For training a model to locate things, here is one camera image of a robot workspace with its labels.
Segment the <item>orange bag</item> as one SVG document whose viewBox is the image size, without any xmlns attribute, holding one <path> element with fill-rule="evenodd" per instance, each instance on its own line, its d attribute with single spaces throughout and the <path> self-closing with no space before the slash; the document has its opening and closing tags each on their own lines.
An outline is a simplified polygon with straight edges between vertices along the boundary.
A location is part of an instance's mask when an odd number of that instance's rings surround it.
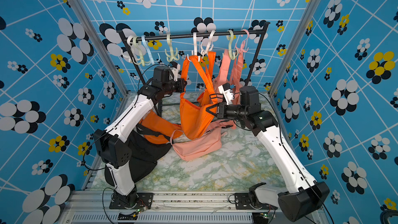
<svg viewBox="0 0 398 224">
<path fill-rule="evenodd" d="M 171 123 L 154 111 L 149 111 L 136 125 L 137 133 L 156 145 L 167 144 L 171 138 L 179 138 L 183 135 L 181 125 Z"/>
<path fill-rule="evenodd" d="M 180 94 L 180 121 L 181 128 L 185 136 L 191 140 L 201 137 L 207 127 L 210 125 L 214 119 L 214 114 L 210 114 L 206 111 L 206 107 L 216 104 L 218 102 L 215 97 L 215 91 L 212 83 L 212 72 L 214 68 L 216 53 L 211 51 L 208 53 L 209 66 L 201 67 L 200 62 L 194 56 L 190 56 L 185 59 L 183 67 L 181 70 L 181 78 L 187 79 L 189 65 L 193 64 L 197 73 L 202 78 L 206 91 L 208 94 L 208 99 L 203 100 L 200 106 L 196 106 L 187 99 L 184 98 L 184 92 Z"/>
</svg>

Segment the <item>pink bag large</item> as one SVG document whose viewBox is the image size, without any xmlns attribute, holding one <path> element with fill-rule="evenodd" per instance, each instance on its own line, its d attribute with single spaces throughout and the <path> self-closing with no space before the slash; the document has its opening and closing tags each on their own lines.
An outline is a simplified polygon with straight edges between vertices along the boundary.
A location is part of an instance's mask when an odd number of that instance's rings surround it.
<svg viewBox="0 0 398 224">
<path fill-rule="evenodd" d="M 213 81 L 213 88 L 216 94 L 220 94 L 219 87 L 229 83 L 231 84 L 230 80 L 228 79 L 229 68 L 230 68 L 231 59 L 229 56 L 229 50 L 225 49 L 221 61 L 221 67 L 218 76 Z"/>
</svg>

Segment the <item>black bag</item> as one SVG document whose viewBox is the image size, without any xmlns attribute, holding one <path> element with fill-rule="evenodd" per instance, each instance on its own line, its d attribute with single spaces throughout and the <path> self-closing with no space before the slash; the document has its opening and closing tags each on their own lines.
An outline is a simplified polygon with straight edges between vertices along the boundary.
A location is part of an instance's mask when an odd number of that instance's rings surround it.
<svg viewBox="0 0 398 224">
<path fill-rule="evenodd" d="M 156 167 L 158 160 L 165 156 L 172 148 L 170 143 L 156 145 L 148 142 L 142 135 L 132 131 L 126 142 L 107 134 L 96 143 L 98 155 L 106 164 L 110 163 L 118 169 L 129 165 L 129 172 L 133 182 L 138 182 L 149 175 Z"/>
</svg>

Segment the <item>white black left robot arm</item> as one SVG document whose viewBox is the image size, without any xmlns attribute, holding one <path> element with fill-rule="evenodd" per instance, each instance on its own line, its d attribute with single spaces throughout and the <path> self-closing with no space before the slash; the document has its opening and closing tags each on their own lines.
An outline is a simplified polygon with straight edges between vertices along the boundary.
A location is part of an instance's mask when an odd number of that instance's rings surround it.
<svg viewBox="0 0 398 224">
<path fill-rule="evenodd" d="M 111 185 L 111 208 L 134 208 L 139 202 L 136 182 L 147 176 L 171 148 L 169 143 L 153 144 L 140 131 L 166 137 L 165 132 L 154 127 L 145 128 L 140 121 L 166 95 L 182 92 L 186 86 L 178 77 L 179 67 L 158 65 L 152 79 L 138 90 L 137 96 L 127 109 L 106 129 L 95 131 L 94 144 L 97 154 L 105 163 L 104 175 Z"/>
</svg>

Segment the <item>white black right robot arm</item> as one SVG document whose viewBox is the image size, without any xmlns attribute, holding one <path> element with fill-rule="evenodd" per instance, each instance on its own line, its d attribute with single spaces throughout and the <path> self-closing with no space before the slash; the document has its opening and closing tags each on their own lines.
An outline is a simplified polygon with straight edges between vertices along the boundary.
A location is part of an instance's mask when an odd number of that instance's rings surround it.
<svg viewBox="0 0 398 224">
<path fill-rule="evenodd" d="M 265 184 L 251 189 L 255 200 L 279 208 L 291 222 L 306 217 L 324 206 L 330 189 L 324 181 L 317 181 L 304 168 L 294 151 L 282 135 L 279 121 L 274 115 L 263 110 L 260 103 L 261 93 L 253 86 L 240 89 L 240 103 L 233 104 L 235 95 L 230 89 L 221 89 L 223 99 L 211 93 L 213 101 L 207 112 L 218 119 L 235 120 L 241 128 L 247 128 L 264 145 L 277 165 L 286 185 L 286 192 L 273 190 Z"/>
</svg>

